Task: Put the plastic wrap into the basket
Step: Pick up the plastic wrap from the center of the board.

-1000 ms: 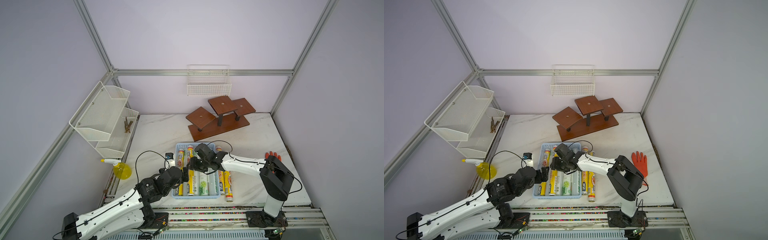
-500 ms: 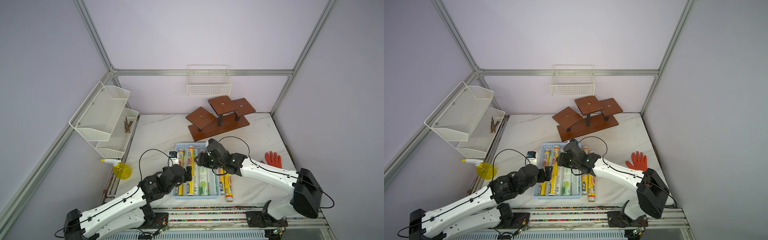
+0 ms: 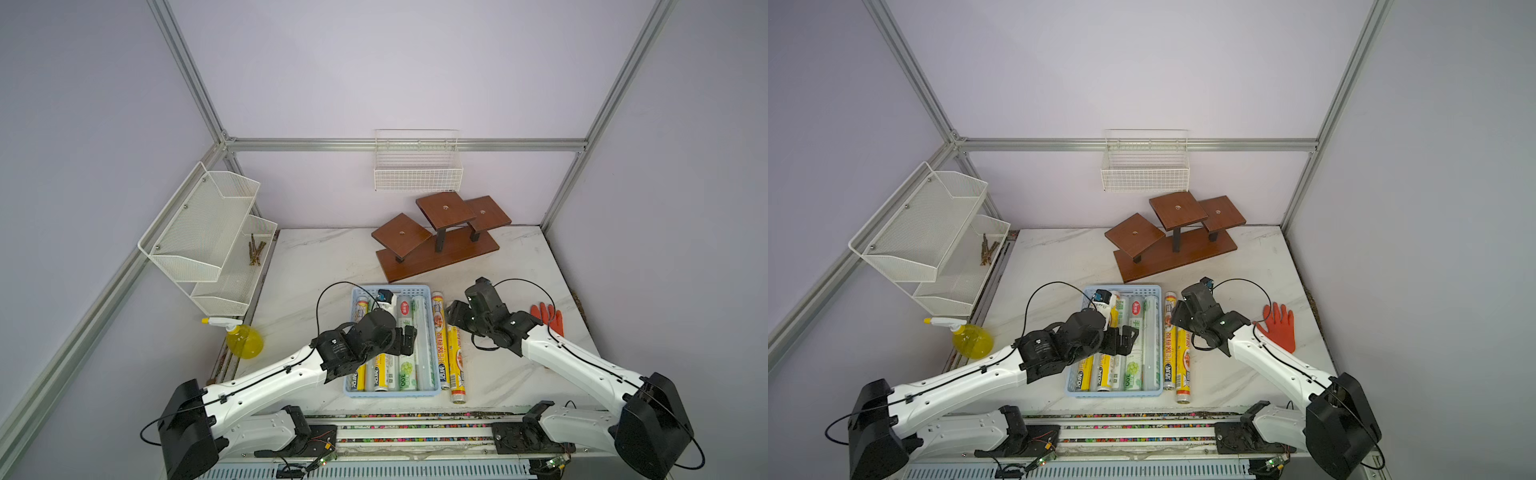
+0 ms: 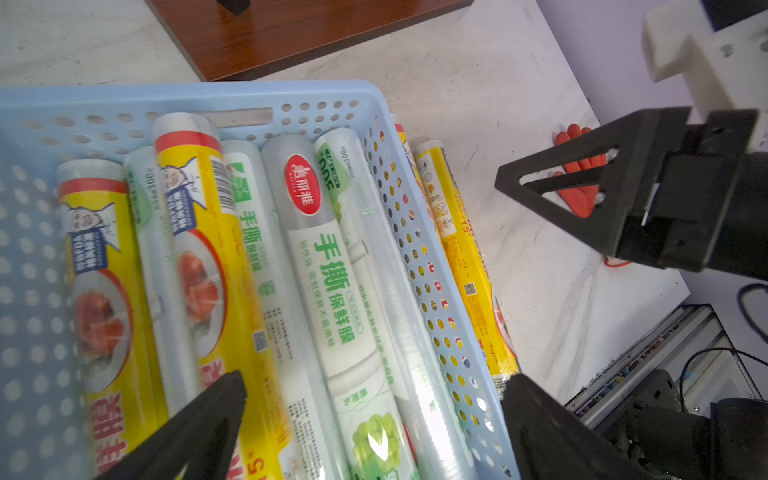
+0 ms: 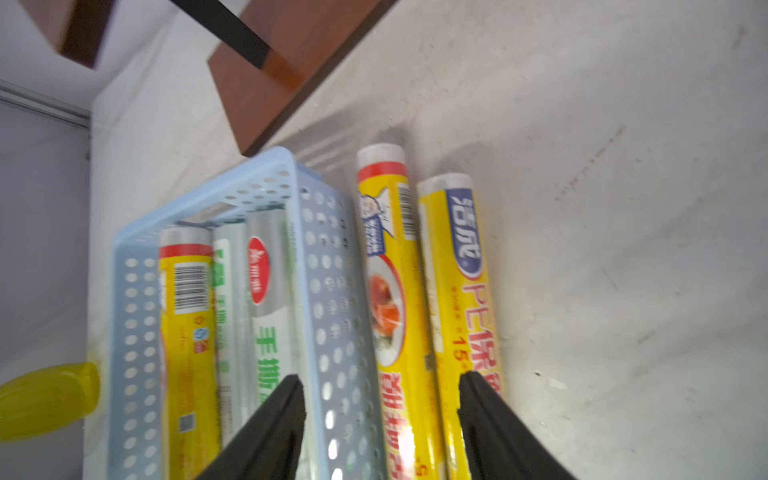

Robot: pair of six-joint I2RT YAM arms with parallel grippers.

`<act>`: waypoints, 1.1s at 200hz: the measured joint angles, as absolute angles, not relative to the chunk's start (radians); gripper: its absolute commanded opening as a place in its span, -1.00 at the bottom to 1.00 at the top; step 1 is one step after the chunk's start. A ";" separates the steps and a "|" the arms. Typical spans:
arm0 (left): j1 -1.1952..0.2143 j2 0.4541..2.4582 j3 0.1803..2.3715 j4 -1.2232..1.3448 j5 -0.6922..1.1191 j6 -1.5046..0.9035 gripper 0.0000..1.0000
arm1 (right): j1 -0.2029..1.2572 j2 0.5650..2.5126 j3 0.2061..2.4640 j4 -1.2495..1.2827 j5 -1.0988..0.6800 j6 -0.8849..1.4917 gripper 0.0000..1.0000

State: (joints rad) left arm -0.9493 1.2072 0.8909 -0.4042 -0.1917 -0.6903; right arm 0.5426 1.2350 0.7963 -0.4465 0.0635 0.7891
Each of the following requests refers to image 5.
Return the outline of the yellow wrap roll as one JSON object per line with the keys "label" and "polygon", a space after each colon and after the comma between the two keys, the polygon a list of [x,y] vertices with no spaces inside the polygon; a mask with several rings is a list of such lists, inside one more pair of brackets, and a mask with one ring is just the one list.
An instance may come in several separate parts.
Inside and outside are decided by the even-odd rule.
{"label": "yellow wrap roll", "polygon": [[158,251],[165,479],[195,479],[219,454],[211,232],[164,230]]}
{"label": "yellow wrap roll", "polygon": [[473,182],[464,173],[417,185],[422,259],[448,475],[471,477],[458,417],[460,377],[480,373],[498,393],[502,366]]}
{"label": "yellow wrap roll", "polygon": [[366,288],[391,479],[448,476],[420,247],[403,149],[357,153]]}

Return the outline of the light blue plastic basket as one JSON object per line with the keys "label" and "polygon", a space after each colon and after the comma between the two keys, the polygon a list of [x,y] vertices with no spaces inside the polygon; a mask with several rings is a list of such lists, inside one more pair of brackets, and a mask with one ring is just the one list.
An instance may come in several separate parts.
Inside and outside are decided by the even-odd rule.
{"label": "light blue plastic basket", "polygon": [[301,479],[383,479],[373,332],[352,200],[276,147],[134,221],[113,244],[108,479],[162,468],[158,251],[172,226],[213,227],[283,206],[294,235],[297,370],[306,402]]}

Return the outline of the white green wrap roll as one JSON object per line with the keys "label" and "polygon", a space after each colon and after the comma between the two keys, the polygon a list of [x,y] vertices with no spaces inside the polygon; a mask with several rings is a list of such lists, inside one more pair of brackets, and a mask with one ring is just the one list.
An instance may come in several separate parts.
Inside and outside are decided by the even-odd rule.
{"label": "white green wrap roll", "polygon": [[247,216],[248,298],[259,403],[300,370],[288,264],[287,213],[283,208]]}
{"label": "white green wrap roll", "polygon": [[237,435],[258,403],[247,302],[246,233],[244,223],[224,224],[213,231],[217,382],[223,445]]}

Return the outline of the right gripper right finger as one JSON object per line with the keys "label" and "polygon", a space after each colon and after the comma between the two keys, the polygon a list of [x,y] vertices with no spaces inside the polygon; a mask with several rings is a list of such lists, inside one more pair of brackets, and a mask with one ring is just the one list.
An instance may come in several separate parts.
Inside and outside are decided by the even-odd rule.
{"label": "right gripper right finger", "polygon": [[459,398],[473,479],[574,480],[480,373],[461,375]]}

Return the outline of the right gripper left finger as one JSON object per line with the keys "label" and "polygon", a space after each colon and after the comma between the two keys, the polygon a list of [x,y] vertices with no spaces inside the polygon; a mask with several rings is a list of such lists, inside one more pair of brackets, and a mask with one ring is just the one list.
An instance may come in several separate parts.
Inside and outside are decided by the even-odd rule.
{"label": "right gripper left finger", "polygon": [[305,420],[303,384],[288,375],[198,479],[294,479]]}

